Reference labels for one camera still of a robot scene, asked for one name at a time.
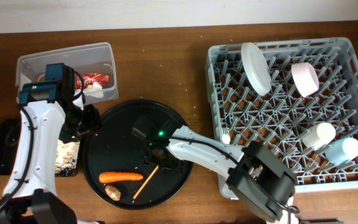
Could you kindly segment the wooden chopstick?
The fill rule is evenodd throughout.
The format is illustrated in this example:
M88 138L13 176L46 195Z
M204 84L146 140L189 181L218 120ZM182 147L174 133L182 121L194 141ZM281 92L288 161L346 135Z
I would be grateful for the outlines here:
M141 193L141 191L143 191L144 187L149 183L149 181L151 180L151 178L155 175L155 173L159 170L159 166L157 165L155 167L155 169L150 173L150 175L146 178L146 180L144 181L144 183L140 186L140 188L138 189L138 191L135 193L135 195L133 196L133 200L135 200L139 194Z

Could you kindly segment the pile of food scraps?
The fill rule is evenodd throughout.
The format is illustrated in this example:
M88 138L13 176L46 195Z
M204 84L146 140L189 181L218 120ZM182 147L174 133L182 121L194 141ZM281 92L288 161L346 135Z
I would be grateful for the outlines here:
M79 149L80 142L69 142L64 144L61 140L58 140L55 162L56 177L70 177L77 173Z

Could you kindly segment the white napkin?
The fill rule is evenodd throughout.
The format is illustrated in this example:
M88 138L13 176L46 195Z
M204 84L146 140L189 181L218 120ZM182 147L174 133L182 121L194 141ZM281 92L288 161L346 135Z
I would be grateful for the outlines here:
M95 98L103 98L103 87L98 83L94 82L93 84L88 85L84 90L83 93L86 96L92 96Z

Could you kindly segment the red snack wrapper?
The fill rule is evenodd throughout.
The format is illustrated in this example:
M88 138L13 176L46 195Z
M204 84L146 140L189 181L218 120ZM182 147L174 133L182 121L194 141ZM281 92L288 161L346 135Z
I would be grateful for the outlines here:
M93 85L94 83L105 86L109 81L109 76L101 73L86 73L82 76L82 79L85 88L87 88L88 85Z

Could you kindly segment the orange carrot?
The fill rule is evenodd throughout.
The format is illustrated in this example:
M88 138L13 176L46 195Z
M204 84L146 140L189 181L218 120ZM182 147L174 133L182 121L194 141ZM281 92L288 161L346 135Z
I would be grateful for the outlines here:
M122 181L138 181L143 178L142 174L134 172L103 172L99 174L99 181L102 184Z

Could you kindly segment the white plastic fork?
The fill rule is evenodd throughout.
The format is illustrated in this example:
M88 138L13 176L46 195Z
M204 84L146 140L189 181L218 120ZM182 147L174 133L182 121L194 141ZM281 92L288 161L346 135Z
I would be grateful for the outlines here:
M230 136L230 133L229 133L229 129L228 128L222 128L222 142L224 144L230 144L231 142L231 136Z

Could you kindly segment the grey plate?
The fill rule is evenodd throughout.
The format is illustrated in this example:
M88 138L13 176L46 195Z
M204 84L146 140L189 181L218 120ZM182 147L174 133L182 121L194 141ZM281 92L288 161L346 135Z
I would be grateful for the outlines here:
M243 43L241 59L252 88L258 95L265 96L271 90L272 80L262 51L251 42Z

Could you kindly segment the small white cup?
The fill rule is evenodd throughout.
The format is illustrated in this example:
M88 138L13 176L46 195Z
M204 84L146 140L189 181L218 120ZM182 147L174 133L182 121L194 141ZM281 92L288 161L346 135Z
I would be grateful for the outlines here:
M336 136L336 129L330 123L319 123L310 127L301 141L315 151L329 144Z

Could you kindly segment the pink bowl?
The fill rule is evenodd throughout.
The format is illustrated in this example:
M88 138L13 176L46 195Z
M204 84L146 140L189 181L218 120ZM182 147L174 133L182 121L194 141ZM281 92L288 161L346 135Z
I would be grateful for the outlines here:
M291 74L297 90L302 97L307 97L318 91L318 76L308 62L296 63L291 66Z

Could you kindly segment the blue plastic cup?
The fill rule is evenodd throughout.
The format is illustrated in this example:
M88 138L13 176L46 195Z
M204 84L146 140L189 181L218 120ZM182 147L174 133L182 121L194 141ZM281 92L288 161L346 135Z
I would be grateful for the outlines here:
M329 144L325 152L329 162L335 165L347 163L358 156L358 140L343 138Z

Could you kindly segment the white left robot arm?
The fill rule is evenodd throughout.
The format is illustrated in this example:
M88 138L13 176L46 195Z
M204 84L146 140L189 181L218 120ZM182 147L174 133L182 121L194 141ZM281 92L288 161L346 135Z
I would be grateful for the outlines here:
M63 126L75 132L83 118L81 93L61 81L27 83L18 94L21 134L14 168L0 199L0 223L79 223L57 197L55 160Z

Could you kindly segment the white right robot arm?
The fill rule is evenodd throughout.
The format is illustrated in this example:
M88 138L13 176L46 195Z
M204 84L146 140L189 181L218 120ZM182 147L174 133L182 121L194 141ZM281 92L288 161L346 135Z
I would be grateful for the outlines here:
M147 149L150 158L171 169L176 161L199 164L224 177L229 189L267 223L298 223L300 210L292 205L296 177L263 144L224 144L168 120L163 125L141 116L132 133Z

